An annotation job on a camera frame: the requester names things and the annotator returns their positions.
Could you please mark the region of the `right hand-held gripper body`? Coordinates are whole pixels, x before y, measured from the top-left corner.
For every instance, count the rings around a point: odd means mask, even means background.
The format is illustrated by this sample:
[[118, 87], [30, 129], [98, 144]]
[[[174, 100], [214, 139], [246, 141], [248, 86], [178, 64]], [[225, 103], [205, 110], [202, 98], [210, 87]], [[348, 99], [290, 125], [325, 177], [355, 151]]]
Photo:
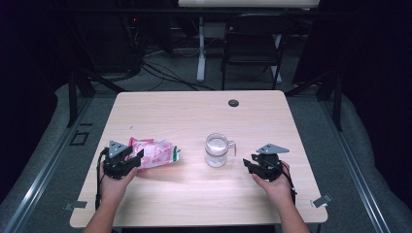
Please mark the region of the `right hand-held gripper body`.
[[283, 174], [283, 164], [279, 158], [280, 153], [289, 152], [288, 149], [266, 144], [257, 150], [259, 154], [259, 161], [255, 164], [259, 167], [256, 175], [268, 181], [275, 181]]

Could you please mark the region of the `black metal stand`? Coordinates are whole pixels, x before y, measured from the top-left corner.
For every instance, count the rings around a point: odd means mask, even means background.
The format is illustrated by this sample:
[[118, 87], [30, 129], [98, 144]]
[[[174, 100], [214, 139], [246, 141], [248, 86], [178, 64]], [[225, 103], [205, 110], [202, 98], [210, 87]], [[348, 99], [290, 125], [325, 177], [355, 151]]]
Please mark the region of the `black metal stand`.
[[333, 95], [331, 118], [337, 130], [341, 131], [342, 78], [337, 68], [326, 71], [312, 80], [299, 84], [297, 87], [287, 91], [286, 95], [289, 97], [295, 96], [297, 93], [316, 83], [321, 85], [316, 93], [316, 98], [319, 101], [327, 101], [330, 95]]
[[115, 93], [125, 92], [125, 89], [104, 79], [100, 75], [87, 68], [77, 66], [68, 77], [68, 92], [69, 92], [69, 121], [67, 127], [74, 125], [79, 116], [78, 111], [78, 91], [86, 98], [93, 98], [96, 91], [91, 82], [95, 81], [103, 84]]

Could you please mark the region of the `person's right hand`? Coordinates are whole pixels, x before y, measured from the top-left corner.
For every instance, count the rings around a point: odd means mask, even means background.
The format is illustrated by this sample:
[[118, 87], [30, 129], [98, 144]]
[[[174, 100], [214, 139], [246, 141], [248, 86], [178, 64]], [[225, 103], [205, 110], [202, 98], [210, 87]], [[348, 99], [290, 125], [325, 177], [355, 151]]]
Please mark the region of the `person's right hand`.
[[274, 201], [292, 200], [292, 186], [288, 180], [288, 175], [290, 174], [289, 169], [289, 164], [283, 162], [283, 171], [286, 175], [282, 174], [273, 182], [265, 181], [258, 175], [252, 174], [253, 180], [265, 191], [272, 204]]

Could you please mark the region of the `person's left hand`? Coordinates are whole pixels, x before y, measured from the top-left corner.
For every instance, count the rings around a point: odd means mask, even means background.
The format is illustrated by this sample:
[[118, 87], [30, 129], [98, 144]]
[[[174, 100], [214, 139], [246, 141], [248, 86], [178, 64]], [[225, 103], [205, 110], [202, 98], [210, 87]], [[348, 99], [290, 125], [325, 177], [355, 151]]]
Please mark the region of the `person's left hand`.
[[130, 182], [136, 176], [137, 169], [133, 168], [125, 177], [116, 180], [106, 175], [100, 178], [101, 207], [117, 207]]

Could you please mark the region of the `black folding chair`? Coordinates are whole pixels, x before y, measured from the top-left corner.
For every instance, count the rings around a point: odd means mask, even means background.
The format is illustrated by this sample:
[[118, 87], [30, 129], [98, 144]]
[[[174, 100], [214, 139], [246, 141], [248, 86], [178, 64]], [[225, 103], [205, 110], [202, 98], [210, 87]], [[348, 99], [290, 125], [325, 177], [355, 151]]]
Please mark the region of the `black folding chair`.
[[222, 90], [225, 90], [227, 65], [275, 67], [272, 71], [272, 88], [275, 89], [285, 43], [292, 30], [292, 21], [281, 15], [241, 14], [232, 17], [224, 29]]

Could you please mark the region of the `grey metal floor rail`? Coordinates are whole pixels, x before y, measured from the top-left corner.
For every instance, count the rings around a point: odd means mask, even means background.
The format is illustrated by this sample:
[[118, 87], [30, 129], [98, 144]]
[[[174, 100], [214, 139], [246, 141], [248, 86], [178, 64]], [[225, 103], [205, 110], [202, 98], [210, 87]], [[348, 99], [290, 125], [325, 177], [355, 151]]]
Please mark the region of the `grey metal floor rail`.
[[339, 131], [332, 119], [332, 109], [328, 102], [320, 102], [321, 109], [326, 115], [326, 121], [331, 128], [334, 137], [337, 139], [340, 148], [343, 151], [343, 160], [348, 169], [349, 175], [354, 183], [357, 193], [360, 197], [362, 205], [366, 210], [369, 219], [376, 233], [392, 233], [388, 223], [382, 215], [382, 212], [377, 204], [377, 201], [367, 184], [361, 168], [356, 161], [354, 154], [343, 134]]
[[83, 100], [78, 119], [63, 131], [51, 155], [0, 233], [79, 233], [70, 225], [73, 207], [90, 164], [87, 135], [90, 126], [82, 126], [92, 101]]

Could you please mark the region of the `grey metal table clip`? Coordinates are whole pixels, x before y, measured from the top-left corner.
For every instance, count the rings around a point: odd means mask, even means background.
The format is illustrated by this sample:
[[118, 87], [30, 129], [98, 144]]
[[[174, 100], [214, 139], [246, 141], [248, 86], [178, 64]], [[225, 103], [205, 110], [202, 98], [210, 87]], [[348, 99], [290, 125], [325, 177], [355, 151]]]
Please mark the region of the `grey metal table clip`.
[[315, 208], [326, 207], [327, 203], [332, 200], [332, 197], [329, 194], [326, 194], [316, 200], [311, 201], [311, 205]]
[[66, 203], [63, 207], [65, 211], [73, 212], [75, 209], [84, 209], [86, 207], [85, 201], [75, 201], [72, 203]]

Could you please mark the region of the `grey box under background table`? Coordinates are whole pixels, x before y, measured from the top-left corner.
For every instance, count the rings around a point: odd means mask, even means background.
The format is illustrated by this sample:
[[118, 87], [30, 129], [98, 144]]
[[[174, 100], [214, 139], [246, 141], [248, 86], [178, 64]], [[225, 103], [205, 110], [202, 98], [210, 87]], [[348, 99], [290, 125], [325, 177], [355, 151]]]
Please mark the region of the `grey box under background table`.
[[223, 39], [225, 24], [220, 22], [205, 22], [203, 34], [205, 38]]

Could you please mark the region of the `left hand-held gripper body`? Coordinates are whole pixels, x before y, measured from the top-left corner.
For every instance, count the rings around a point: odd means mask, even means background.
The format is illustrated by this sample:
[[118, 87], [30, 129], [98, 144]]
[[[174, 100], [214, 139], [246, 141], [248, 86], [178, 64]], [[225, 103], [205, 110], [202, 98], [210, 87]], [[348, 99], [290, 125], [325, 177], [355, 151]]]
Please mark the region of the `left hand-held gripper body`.
[[131, 166], [129, 158], [125, 158], [127, 147], [129, 146], [115, 141], [109, 142], [103, 165], [106, 176], [120, 180], [134, 168]]

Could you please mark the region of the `clear glass jar with handle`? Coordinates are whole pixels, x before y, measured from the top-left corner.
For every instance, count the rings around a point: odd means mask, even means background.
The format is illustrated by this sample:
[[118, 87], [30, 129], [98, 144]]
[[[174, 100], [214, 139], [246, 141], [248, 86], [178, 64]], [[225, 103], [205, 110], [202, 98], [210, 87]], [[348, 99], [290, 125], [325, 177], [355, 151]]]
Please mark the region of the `clear glass jar with handle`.
[[237, 147], [233, 141], [228, 140], [225, 135], [220, 133], [210, 134], [205, 141], [205, 161], [213, 168], [223, 167], [230, 150], [237, 154]]

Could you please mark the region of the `black equipment cabinet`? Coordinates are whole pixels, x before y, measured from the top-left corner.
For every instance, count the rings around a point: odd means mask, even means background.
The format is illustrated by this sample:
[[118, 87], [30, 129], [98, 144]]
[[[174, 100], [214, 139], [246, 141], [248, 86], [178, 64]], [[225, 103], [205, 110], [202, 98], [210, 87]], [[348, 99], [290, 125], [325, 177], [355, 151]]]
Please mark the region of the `black equipment cabinet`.
[[139, 70], [139, 63], [133, 58], [118, 16], [81, 16], [79, 26], [87, 51], [99, 72], [128, 73]]

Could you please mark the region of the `pink and clear plastic bag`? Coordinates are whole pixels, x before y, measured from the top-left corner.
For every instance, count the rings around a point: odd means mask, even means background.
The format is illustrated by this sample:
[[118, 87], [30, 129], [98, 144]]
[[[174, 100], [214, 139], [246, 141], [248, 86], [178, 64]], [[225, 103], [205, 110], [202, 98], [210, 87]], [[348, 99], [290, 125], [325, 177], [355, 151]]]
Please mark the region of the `pink and clear plastic bag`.
[[144, 151], [139, 170], [172, 164], [180, 159], [181, 150], [166, 140], [131, 137], [128, 144], [133, 147], [133, 153], [129, 155], [129, 158], [137, 156], [141, 150]]

